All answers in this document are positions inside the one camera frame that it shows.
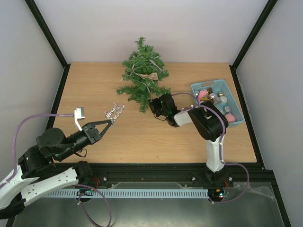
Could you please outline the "burlap bow ornament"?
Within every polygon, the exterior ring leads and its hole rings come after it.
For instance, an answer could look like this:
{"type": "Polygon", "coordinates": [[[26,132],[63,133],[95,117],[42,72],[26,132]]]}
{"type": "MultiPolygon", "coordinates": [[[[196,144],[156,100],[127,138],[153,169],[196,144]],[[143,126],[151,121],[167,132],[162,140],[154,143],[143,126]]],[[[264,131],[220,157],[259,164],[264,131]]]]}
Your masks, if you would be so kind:
{"type": "Polygon", "coordinates": [[[139,77],[143,79],[150,79],[150,80],[158,80],[158,74],[157,72],[153,72],[151,74],[137,74],[139,77]]]}

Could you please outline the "small green christmas tree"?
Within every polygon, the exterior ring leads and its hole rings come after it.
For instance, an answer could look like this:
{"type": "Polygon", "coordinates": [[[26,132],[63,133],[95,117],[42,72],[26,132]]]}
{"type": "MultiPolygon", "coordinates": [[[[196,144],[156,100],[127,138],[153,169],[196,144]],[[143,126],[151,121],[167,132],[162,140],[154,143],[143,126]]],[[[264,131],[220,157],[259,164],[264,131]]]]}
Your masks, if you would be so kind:
{"type": "Polygon", "coordinates": [[[153,97],[169,94],[171,91],[171,88],[160,85],[169,77],[161,55],[155,51],[154,46],[146,44],[145,40],[142,36],[138,38],[135,41],[137,49],[122,63],[125,69],[122,81],[129,84],[116,89],[118,95],[126,94],[129,102],[139,104],[141,113],[147,111],[153,97]]]}

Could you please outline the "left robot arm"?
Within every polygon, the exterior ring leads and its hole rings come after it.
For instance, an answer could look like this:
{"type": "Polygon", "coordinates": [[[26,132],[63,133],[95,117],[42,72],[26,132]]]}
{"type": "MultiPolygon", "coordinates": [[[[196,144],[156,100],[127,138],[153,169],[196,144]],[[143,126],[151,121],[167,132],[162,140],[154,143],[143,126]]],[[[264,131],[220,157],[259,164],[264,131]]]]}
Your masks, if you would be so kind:
{"type": "Polygon", "coordinates": [[[49,128],[37,137],[37,144],[18,159],[17,172],[2,181],[0,218],[21,213],[26,206],[56,190],[88,183],[93,173],[87,161],[79,161],[54,176],[50,173],[55,170],[55,161],[79,156],[86,146],[100,141],[111,125],[111,120],[89,122],[69,137],[59,128],[49,128]]]}

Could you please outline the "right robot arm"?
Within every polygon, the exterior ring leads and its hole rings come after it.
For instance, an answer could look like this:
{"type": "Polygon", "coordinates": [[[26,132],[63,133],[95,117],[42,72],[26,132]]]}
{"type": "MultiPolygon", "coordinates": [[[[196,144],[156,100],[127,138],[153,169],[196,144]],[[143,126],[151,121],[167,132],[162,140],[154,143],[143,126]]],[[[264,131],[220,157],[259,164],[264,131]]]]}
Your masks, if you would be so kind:
{"type": "Polygon", "coordinates": [[[196,106],[179,110],[175,105],[173,95],[164,94],[159,98],[149,100],[149,107],[155,118],[163,116],[171,127],[194,124],[206,144],[206,180],[211,185],[221,182],[225,166],[223,142],[229,123],[214,104],[211,101],[203,101],[196,106]]]}

